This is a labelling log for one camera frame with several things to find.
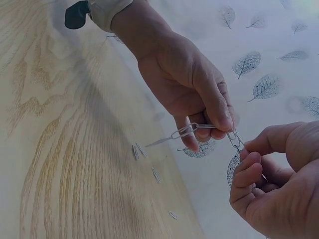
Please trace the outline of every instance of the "leaf print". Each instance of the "leaf print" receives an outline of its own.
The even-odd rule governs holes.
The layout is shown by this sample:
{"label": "leaf print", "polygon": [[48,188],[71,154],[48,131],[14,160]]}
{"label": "leaf print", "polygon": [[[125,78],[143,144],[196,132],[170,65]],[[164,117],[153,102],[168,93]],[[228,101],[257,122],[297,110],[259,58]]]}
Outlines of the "leaf print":
{"label": "leaf print", "polygon": [[238,75],[238,79],[257,68],[260,63],[261,55],[258,51],[248,53],[246,56],[240,58],[233,65],[233,71]]}
{"label": "leaf print", "polygon": [[306,60],[309,55],[304,51],[292,51],[282,57],[277,57],[277,59],[281,59],[286,62],[296,62],[299,60]]}
{"label": "leaf print", "polygon": [[319,98],[313,96],[303,97],[302,105],[309,115],[314,116],[319,120]]}
{"label": "leaf print", "polygon": [[184,153],[186,155],[188,155],[189,157],[192,158],[202,158],[207,156],[211,151],[214,150],[215,145],[216,145],[216,141],[211,138],[209,141],[207,142],[199,142],[197,141],[198,145],[199,145],[199,151],[198,152],[194,152],[189,148],[185,148],[185,149],[178,149],[178,151],[184,151]]}
{"label": "leaf print", "polygon": [[219,10],[219,20],[221,26],[225,26],[231,29],[230,25],[234,22],[235,17],[235,11],[230,6],[223,6]]}
{"label": "leaf print", "polygon": [[283,7],[287,10],[291,7],[291,0],[280,0],[280,3],[283,5]]}
{"label": "leaf print", "polygon": [[276,96],[281,91],[280,78],[275,74],[268,74],[262,77],[254,86],[253,96],[254,99],[268,99]]}
{"label": "leaf print", "polygon": [[265,17],[261,14],[258,14],[258,15],[253,16],[253,18],[250,21],[250,26],[248,26],[246,28],[250,28],[250,27],[265,28],[266,26],[267,26],[267,24],[266,24]]}
{"label": "leaf print", "polygon": [[236,155],[230,160],[228,168],[227,168],[227,181],[229,187],[231,187],[231,184],[233,182],[234,178],[234,170],[240,163],[240,155],[239,152],[236,153]]}
{"label": "leaf print", "polygon": [[291,29],[294,31],[294,34],[296,32],[304,31],[308,28],[307,24],[305,24],[301,20],[294,21],[293,24],[291,25]]}

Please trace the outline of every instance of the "hand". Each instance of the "hand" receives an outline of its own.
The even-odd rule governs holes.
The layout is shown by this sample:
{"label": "hand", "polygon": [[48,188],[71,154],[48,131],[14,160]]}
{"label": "hand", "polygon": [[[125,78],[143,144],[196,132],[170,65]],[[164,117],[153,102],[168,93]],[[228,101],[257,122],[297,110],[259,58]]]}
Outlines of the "hand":
{"label": "hand", "polygon": [[[319,238],[318,145],[319,121],[271,126],[246,143],[230,192],[233,209],[271,239]],[[267,155],[273,152],[286,153],[291,168],[278,166]]]}
{"label": "hand", "polygon": [[[198,129],[199,141],[221,139],[233,127],[225,80],[219,70],[188,39],[173,34],[161,46],[138,60],[142,77],[159,102],[171,113],[177,128],[190,122],[212,122],[218,129]],[[197,150],[193,136],[182,138]]]}
{"label": "hand", "polygon": [[[171,113],[177,128],[190,122],[218,129],[198,129],[195,137],[221,139],[233,127],[234,110],[220,71],[188,39],[173,32],[144,0],[134,0],[116,15],[112,29],[138,60],[142,77],[159,102]],[[182,138],[199,150],[193,136]]]}

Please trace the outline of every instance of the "white sleeve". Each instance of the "white sleeve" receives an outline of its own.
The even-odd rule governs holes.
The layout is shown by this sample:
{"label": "white sleeve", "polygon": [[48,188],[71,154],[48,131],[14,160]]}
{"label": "white sleeve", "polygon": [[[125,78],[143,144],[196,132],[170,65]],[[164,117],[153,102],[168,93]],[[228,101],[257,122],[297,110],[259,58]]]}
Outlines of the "white sleeve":
{"label": "white sleeve", "polygon": [[113,17],[132,2],[133,0],[88,0],[88,7],[93,22],[102,30],[112,32]]}

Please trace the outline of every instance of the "silver paper clip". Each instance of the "silver paper clip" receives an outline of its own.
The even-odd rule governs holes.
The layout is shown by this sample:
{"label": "silver paper clip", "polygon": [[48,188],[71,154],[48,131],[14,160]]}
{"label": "silver paper clip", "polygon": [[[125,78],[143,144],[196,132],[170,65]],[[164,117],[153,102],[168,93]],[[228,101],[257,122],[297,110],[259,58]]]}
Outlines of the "silver paper clip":
{"label": "silver paper clip", "polygon": [[234,128],[232,132],[228,132],[227,136],[230,140],[231,145],[236,148],[238,152],[241,152],[244,149],[244,143],[238,136],[236,128]]}

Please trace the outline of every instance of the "wrist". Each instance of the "wrist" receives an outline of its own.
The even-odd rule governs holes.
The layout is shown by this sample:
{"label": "wrist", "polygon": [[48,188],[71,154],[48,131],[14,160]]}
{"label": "wrist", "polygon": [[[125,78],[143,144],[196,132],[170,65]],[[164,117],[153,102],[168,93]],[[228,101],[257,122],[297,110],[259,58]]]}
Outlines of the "wrist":
{"label": "wrist", "polygon": [[173,33],[146,0],[134,0],[116,14],[111,28],[137,59],[158,49],[161,40]]}
{"label": "wrist", "polygon": [[[319,171],[319,159],[311,162],[314,172]],[[307,220],[306,220],[306,237],[308,239],[318,239],[319,238],[319,227],[318,227],[318,217],[319,217],[319,176],[317,173],[314,174],[315,188],[312,192],[312,197],[308,205]]]}

